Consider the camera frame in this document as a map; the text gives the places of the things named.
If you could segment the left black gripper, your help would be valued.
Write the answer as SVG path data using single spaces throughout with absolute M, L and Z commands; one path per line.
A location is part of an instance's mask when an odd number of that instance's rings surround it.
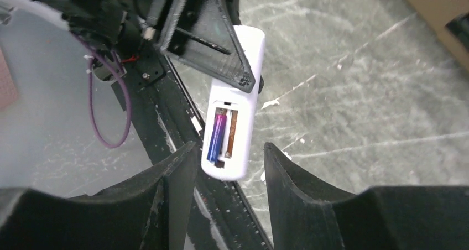
M 61 12 L 69 30 L 108 49 L 123 38 L 126 16 L 155 28 L 159 51 L 249 93 L 256 79 L 235 26 L 239 0 L 32 0 Z

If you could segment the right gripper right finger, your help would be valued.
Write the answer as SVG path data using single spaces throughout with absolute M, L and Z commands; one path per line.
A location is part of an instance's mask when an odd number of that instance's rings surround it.
M 264 167 L 275 249 L 467 249 L 467 186 L 339 189 L 273 143 Z

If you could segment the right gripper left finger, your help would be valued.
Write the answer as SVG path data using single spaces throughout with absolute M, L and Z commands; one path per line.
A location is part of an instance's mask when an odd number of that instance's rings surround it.
M 92 196 L 1 189 L 2 249 L 183 249 L 198 164 L 188 142 Z

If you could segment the blue AAA battery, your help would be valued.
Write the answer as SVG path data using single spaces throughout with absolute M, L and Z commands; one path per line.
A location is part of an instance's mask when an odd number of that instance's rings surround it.
M 213 129 L 211 139 L 209 141 L 209 149 L 207 152 L 207 160 L 217 163 L 218 156 L 221 151 L 222 141 L 224 139 L 225 128 L 227 122 L 227 109 L 218 108 L 215 112 L 213 120 Z

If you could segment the white remote control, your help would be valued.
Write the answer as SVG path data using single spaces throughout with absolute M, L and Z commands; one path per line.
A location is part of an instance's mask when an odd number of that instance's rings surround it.
M 234 29 L 248 59 L 256 84 L 250 93 L 245 93 L 217 79 L 212 80 L 201 167 L 207 175 L 222 181 L 240 180 L 247 171 L 265 49 L 265 33 L 261 29 L 247 25 L 237 25 Z M 207 160 L 207 152 L 213 120 L 218 108 L 227 109 L 227 122 L 218 161 L 212 163 Z

